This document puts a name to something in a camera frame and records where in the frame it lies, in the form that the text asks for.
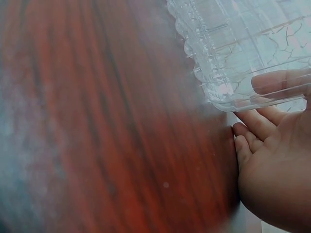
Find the finger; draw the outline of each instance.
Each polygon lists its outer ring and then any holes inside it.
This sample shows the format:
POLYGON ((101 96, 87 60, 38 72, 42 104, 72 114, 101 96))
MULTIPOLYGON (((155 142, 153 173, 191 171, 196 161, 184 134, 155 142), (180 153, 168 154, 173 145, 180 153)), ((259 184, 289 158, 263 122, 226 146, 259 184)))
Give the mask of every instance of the finger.
POLYGON ((268 98, 283 99, 311 94, 311 69, 282 70, 258 75, 252 79, 254 91, 268 98))
POLYGON ((253 133, 251 133, 249 129, 242 123, 236 123, 233 126, 233 132, 236 137, 243 136, 246 138, 252 153, 256 153, 256 151, 259 150, 263 145, 263 142, 259 140, 253 133))
POLYGON ((257 112, 263 117, 267 118, 273 124, 278 126, 282 119, 288 115, 288 113, 279 110, 275 106, 267 107, 267 108, 259 108, 257 112))
POLYGON ((276 126, 256 110, 235 113, 236 116, 248 127, 249 131, 264 141, 276 129, 276 126))
POLYGON ((251 152, 244 136, 238 136, 234 143, 238 156, 239 170, 241 170, 241 168, 247 163, 253 153, 251 152))

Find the wood grain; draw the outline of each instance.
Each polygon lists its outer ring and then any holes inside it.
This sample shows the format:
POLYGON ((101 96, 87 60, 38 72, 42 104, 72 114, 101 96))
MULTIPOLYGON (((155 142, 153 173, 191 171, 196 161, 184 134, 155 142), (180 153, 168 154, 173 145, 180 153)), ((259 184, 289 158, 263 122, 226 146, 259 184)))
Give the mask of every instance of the wood grain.
POLYGON ((233 135, 192 68, 165 0, 0 0, 0 228, 232 232, 233 135))

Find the wooden table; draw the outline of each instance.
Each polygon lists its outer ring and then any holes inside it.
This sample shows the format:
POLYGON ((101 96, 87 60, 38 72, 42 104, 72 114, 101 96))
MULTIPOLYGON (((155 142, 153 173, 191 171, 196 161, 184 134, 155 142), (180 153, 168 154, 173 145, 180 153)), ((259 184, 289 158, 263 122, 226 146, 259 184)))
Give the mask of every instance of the wooden table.
POLYGON ((193 65, 165 0, 0 0, 0 232, 234 232, 193 65))

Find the palm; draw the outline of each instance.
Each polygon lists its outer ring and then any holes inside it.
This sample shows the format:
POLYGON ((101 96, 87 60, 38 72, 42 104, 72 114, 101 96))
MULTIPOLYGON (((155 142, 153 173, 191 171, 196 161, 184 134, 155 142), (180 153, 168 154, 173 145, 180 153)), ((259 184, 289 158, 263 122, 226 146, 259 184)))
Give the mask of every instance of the palm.
MULTIPOLYGON (((237 136, 241 198, 264 220, 283 213, 289 218, 286 208, 291 205, 296 208, 295 202, 277 201, 292 196, 291 191, 297 185, 304 185, 293 177, 311 167, 311 137, 309 124, 305 122, 311 120, 308 114, 308 111, 288 114, 276 107, 236 113, 245 123, 233 127, 237 136)), ((290 219, 297 215, 295 211, 291 214, 290 219)))

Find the clear plastic container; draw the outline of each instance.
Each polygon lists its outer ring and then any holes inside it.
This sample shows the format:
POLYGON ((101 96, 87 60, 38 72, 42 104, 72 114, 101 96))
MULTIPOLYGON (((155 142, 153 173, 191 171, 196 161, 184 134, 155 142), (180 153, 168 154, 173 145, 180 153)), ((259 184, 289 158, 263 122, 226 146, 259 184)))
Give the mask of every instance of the clear plastic container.
POLYGON ((299 86, 291 87, 290 98, 280 91, 259 95, 251 81, 273 71, 311 68, 311 0, 168 0, 168 9, 186 54, 195 60, 195 76, 220 110, 304 97, 299 86))

